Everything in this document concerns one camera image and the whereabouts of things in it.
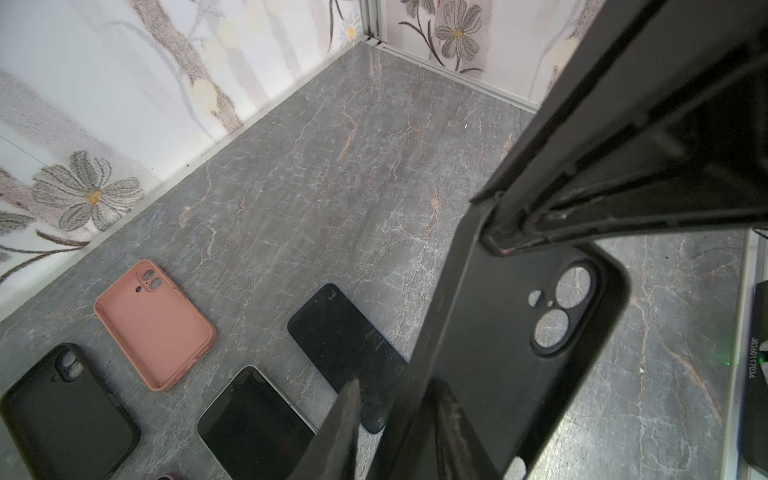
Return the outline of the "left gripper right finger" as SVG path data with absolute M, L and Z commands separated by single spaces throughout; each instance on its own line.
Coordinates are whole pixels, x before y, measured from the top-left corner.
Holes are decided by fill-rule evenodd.
M 449 384 L 432 381 L 439 479 L 500 479 Z

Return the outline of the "black phone case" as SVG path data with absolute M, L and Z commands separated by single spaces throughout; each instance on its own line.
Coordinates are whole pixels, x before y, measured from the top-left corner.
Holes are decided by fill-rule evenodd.
M 73 343 L 54 347 L 3 394 L 1 416 L 35 479 L 108 479 L 141 436 Z

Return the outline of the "pink phone case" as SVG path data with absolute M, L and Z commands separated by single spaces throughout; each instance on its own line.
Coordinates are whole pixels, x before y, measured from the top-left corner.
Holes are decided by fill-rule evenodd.
M 173 388 L 217 337 L 214 325 L 150 260 L 139 261 L 99 296 L 94 313 L 155 392 Z

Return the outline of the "blue phone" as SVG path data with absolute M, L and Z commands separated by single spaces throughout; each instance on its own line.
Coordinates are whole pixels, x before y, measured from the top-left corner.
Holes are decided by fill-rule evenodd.
M 363 428 L 386 426 L 408 363 L 334 284 L 323 285 L 289 319 L 287 330 L 332 388 L 359 381 Z

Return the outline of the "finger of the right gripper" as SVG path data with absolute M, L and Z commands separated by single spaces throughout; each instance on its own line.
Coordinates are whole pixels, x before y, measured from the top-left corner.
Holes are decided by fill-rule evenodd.
M 478 193 L 498 256 L 767 223 L 767 5 L 609 1 Z

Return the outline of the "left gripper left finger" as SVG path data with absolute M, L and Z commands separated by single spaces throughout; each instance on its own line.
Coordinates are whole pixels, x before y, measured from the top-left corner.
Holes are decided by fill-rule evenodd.
M 289 479 L 354 479 L 361 399 L 357 378 L 339 393 Z

